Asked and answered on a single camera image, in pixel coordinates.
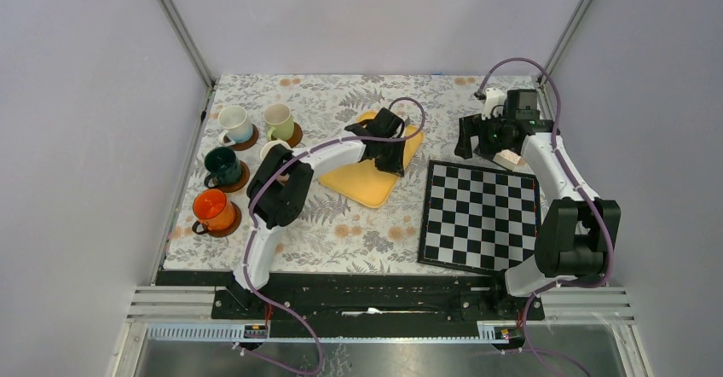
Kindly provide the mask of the brown coaster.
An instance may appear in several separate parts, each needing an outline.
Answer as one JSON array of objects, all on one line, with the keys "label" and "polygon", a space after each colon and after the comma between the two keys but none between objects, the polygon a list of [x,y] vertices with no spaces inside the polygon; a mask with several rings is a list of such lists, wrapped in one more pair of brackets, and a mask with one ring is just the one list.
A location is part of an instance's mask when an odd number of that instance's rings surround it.
[{"label": "brown coaster", "polygon": [[246,151],[247,149],[253,147],[259,138],[259,131],[256,125],[252,126],[252,135],[251,137],[246,140],[245,142],[237,142],[232,143],[230,138],[228,137],[228,132],[223,131],[219,136],[219,142],[223,144],[225,147],[230,147],[234,151]]},{"label": "brown coaster", "polygon": [[209,230],[207,234],[214,238],[223,238],[227,237],[229,235],[232,235],[239,227],[242,222],[243,213],[240,207],[235,203],[231,202],[231,206],[234,208],[234,221],[232,224],[227,227],[226,229],[220,229],[220,230]]},{"label": "brown coaster", "polygon": [[294,148],[302,141],[303,130],[298,123],[289,121],[272,126],[267,136],[269,140],[281,140]]},{"label": "brown coaster", "polygon": [[220,190],[223,191],[224,193],[234,193],[234,192],[240,191],[241,189],[243,189],[243,188],[246,186],[246,184],[248,183],[248,181],[249,181],[249,179],[250,179],[250,177],[251,177],[251,173],[250,173],[250,170],[249,170],[248,165],[247,165],[244,161],[242,161],[242,160],[240,160],[240,161],[238,162],[238,164],[239,164],[240,170],[241,170],[241,178],[240,178],[240,180],[239,180],[237,183],[233,184],[233,185],[218,186],[218,187],[217,187],[218,189],[220,189]]}]

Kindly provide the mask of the light green mug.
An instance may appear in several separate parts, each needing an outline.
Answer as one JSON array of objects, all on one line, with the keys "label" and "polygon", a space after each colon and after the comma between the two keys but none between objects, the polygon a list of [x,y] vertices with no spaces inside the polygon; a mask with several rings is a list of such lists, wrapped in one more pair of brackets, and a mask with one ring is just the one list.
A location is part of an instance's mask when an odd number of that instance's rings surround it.
[{"label": "light green mug", "polygon": [[291,109],[284,103],[268,106],[263,113],[269,140],[289,141],[294,133],[294,119]]}]

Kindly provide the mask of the pink mug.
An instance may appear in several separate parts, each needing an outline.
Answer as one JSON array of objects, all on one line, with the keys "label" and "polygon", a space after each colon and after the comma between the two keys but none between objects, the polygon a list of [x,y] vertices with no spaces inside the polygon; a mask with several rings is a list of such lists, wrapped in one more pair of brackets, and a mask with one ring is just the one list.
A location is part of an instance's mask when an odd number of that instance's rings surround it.
[{"label": "pink mug", "polygon": [[270,151],[275,147],[282,147],[286,150],[292,149],[292,147],[286,141],[283,141],[283,140],[269,141],[266,144],[264,144],[260,150],[260,153],[259,153],[260,160],[264,160],[267,157],[267,155],[270,153]]}]

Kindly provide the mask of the white and blue mug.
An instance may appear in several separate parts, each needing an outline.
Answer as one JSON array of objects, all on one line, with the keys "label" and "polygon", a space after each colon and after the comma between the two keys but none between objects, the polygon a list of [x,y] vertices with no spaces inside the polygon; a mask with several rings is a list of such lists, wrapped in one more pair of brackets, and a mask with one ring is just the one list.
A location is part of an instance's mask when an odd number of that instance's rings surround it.
[{"label": "white and blue mug", "polygon": [[224,108],[217,120],[222,128],[218,140],[225,146],[244,144],[253,137],[253,123],[242,106]]}]

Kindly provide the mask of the dark green mug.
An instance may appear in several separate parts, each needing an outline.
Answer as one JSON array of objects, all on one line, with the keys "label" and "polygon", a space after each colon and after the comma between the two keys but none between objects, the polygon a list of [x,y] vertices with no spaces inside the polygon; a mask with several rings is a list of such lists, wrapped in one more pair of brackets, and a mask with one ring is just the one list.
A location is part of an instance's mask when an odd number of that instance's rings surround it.
[{"label": "dark green mug", "polygon": [[244,177],[240,160],[231,148],[212,149],[204,158],[204,167],[208,172],[204,185],[209,189],[233,186]]}]

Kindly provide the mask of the brown coaster bottom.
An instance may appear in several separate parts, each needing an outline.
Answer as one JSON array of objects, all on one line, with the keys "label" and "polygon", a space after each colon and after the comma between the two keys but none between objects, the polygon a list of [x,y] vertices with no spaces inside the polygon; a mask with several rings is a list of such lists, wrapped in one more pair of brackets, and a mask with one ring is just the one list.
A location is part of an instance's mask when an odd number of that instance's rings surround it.
[{"label": "brown coaster bottom", "polygon": [[223,238],[227,237],[229,235],[232,235],[239,227],[242,222],[243,213],[240,207],[235,203],[231,202],[231,206],[234,208],[234,221],[232,224],[227,227],[226,229],[220,229],[220,230],[209,230],[207,234],[214,238]]}]

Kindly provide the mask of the orange mug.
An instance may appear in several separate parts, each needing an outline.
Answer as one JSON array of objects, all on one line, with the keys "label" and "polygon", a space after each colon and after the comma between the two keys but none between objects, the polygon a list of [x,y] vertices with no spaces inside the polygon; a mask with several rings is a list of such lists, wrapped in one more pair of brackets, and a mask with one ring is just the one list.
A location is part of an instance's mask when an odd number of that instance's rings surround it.
[{"label": "orange mug", "polygon": [[196,222],[192,231],[203,235],[211,231],[224,231],[231,228],[237,213],[228,196],[219,189],[207,189],[200,193],[193,203]]}]

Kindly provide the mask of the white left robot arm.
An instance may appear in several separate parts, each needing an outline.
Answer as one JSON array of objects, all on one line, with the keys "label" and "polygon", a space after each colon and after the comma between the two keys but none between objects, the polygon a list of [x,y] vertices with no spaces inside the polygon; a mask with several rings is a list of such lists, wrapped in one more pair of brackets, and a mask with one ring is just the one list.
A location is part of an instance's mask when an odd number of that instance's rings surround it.
[{"label": "white left robot arm", "polygon": [[275,144],[263,158],[246,191],[252,220],[246,249],[233,270],[241,285],[232,307],[245,318],[264,307],[258,289],[269,281],[270,265],[281,231],[301,214],[309,187],[318,177],[339,167],[370,160],[378,171],[403,175],[406,125],[383,108],[372,119],[347,125],[341,133],[310,148],[289,149]]}]

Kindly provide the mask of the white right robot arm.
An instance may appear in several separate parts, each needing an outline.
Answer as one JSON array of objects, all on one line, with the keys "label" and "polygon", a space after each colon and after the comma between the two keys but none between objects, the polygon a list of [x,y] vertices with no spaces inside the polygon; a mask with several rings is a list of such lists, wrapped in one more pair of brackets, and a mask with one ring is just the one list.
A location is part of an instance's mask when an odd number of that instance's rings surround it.
[{"label": "white right robot arm", "polygon": [[455,154],[493,158],[509,150],[536,175],[549,207],[535,237],[534,254],[505,270],[501,288],[489,295],[494,315],[509,319],[523,298],[553,287],[598,287],[613,265],[621,218],[616,201],[591,189],[567,154],[558,125],[543,119],[534,89],[480,89],[481,113],[459,120]]}]

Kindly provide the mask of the white toy brick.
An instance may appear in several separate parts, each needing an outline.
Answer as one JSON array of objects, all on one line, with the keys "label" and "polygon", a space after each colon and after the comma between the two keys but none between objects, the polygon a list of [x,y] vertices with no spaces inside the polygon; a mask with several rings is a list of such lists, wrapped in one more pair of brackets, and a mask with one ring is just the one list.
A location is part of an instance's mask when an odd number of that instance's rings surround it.
[{"label": "white toy brick", "polygon": [[526,166],[524,159],[511,150],[500,151],[493,157],[492,161],[509,171],[515,171]]}]

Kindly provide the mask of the floral tablecloth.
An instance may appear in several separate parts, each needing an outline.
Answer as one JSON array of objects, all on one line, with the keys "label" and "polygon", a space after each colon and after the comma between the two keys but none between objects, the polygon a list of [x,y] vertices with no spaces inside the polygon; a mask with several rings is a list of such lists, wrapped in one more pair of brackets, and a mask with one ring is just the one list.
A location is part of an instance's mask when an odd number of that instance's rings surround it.
[{"label": "floral tablecloth", "polygon": [[285,104],[301,126],[302,147],[339,134],[365,113],[390,107],[421,125],[424,139],[387,201],[368,208],[313,183],[306,205],[283,232],[272,268],[285,272],[434,274],[417,261],[426,168],[430,160],[454,161],[458,120],[481,107],[474,93],[484,77],[454,75],[235,75],[222,76],[190,169],[183,203],[171,231],[165,270],[233,269],[246,247],[250,218],[223,238],[196,235],[192,204],[204,189],[205,156],[218,144],[225,108],[241,106],[258,128],[257,143],[240,152],[252,171],[267,141],[264,110]]}]

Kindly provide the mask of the black white chessboard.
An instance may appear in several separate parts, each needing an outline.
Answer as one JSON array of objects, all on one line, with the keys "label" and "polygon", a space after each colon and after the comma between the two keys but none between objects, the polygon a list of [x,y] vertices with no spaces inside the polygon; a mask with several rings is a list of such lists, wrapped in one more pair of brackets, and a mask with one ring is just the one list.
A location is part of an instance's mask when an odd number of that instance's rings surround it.
[{"label": "black white chessboard", "polygon": [[541,189],[532,174],[432,160],[418,261],[491,275],[535,254]]}]

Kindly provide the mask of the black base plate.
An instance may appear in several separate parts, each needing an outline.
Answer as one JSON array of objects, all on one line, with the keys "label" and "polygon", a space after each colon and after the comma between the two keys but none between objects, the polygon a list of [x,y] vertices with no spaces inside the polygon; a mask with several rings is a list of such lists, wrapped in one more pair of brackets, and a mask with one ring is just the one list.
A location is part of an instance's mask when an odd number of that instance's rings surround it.
[{"label": "black base plate", "polygon": [[258,298],[236,282],[216,292],[214,320],[259,321],[273,338],[477,338],[481,322],[516,326],[522,310],[544,319],[541,300],[506,295],[490,276],[273,273]]}]

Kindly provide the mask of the right aluminium frame post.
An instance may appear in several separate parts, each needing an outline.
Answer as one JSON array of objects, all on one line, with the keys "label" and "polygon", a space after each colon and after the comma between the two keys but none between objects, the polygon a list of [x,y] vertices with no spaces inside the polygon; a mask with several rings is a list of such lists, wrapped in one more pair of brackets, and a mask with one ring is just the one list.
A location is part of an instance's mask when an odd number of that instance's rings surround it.
[{"label": "right aluminium frame post", "polygon": [[591,8],[595,0],[579,0],[576,7],[574,8],[571,17],[567,21],[558,41],[556,42],[552,53],[548,57],[545,69],[547,73],[552,76],[554,70],[558,66],[559,62],[564,57],[565,51],[572,42],[579,26],[585,19],[587,11]]}]

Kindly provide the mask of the aluminium frame post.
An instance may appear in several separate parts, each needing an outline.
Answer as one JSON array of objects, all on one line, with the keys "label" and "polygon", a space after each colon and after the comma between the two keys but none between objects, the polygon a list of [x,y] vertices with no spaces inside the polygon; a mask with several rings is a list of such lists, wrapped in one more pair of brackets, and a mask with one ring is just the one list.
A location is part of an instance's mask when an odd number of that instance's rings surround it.
[{"label": "aluminium frame post", "polygon": [[547,73],[552,76],[554,70],[558,66],[559,62],[564,57],[565,51],[572,42],[579,26],[585,19],[587,11],[591,8],[595,0],[579,0],[576,7],[574,8],[571,17],[567,21],[558,41],[556,42],[552,53],[548,57],[545,69]]},{"label": "aluminium frame post", "polygon": [[200,77],[201,82],[207,89],[213,89],[216,85],[216,78],[205,62],[194,38],[186,26],[182,15],[173,0],[157,0],[163,10],[166,19],[171,25],[172,31],[176,34],[183,50],[189,58],[192,67]]}]

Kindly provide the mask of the left aluminium frame post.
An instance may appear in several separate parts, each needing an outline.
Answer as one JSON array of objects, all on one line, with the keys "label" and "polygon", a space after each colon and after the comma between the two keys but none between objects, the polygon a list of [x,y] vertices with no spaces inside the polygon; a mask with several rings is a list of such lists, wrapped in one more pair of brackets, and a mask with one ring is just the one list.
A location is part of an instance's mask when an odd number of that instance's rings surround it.
[{"label": "left aluminium frame post", "polygon": [[182,15],[173,0],[157,0],[163,10],[166,19],[171,25],[172,31],[176,34],[183,50],[189,58],[192,67],[200,77],[201,82],[207,89],[213,89],[216,85],[216,78],[205,62],[194,38],[186,26]]}]

